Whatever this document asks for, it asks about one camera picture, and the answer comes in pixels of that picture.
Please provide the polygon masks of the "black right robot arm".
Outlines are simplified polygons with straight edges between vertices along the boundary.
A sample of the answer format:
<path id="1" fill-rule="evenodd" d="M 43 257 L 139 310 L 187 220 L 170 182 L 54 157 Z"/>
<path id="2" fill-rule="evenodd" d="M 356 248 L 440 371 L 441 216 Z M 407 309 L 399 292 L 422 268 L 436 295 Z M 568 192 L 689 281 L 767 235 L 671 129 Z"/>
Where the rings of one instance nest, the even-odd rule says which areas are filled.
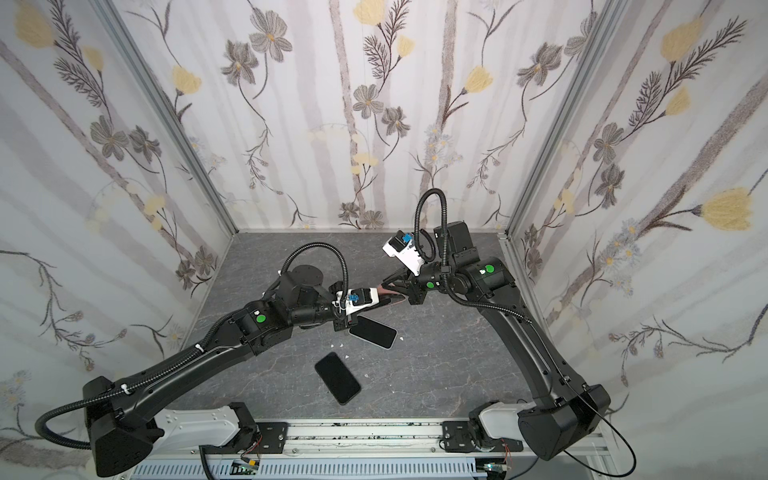
<path id="1" fill-rule="evenodd" d="M 520 368 L 532 394 L 532 406 L 518 415 L 525 443 L 542 460 L 550 460 L 593 433 L 611 399 L 600 384 L 588 384 L 557 351 L 533 319 L 512 273 L 496 257 L 483 258 L 462 221 L 435 228 L 427 261 L 411 233 L 397 232 L 384 252 L 402 263 L 384 287 L 420 305 L 436 291 L 477 310 L 493 327 Z"/>

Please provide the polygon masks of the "pink phone case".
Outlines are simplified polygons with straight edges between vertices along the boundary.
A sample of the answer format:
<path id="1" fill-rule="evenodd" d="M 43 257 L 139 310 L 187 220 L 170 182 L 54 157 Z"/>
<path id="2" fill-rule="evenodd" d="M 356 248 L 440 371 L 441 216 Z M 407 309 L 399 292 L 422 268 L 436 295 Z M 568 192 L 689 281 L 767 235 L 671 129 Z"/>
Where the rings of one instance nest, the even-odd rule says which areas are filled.
<path id="1" fill-rule="evenodd" d="M 383 285 L 378 285 L 376 290 L 381 304 L 398 304 L 408 301 L 407 295 L 387 289 Z"/>

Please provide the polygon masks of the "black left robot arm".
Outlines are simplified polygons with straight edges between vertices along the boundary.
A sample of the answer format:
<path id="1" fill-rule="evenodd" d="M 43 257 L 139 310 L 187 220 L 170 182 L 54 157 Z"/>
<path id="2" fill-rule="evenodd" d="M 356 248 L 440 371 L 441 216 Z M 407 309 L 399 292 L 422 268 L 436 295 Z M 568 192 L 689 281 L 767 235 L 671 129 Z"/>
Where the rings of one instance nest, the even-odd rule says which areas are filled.
<path id="1" fill-rule="evenodd" d="M 381 287 L 344 292 L 342 282 L 325 287 L 322 281 L 310 265 L 284 269 L 260 299 L 224 315 L 196 344 L 133 375 L 88 382 L 87 446 L 97 475 L 124 473 L 170 440 L 173 429 L 159 414 L 204 381 L 289 340 L 295 328 L 330 323 L 346 330 L 395 297 Z"/>

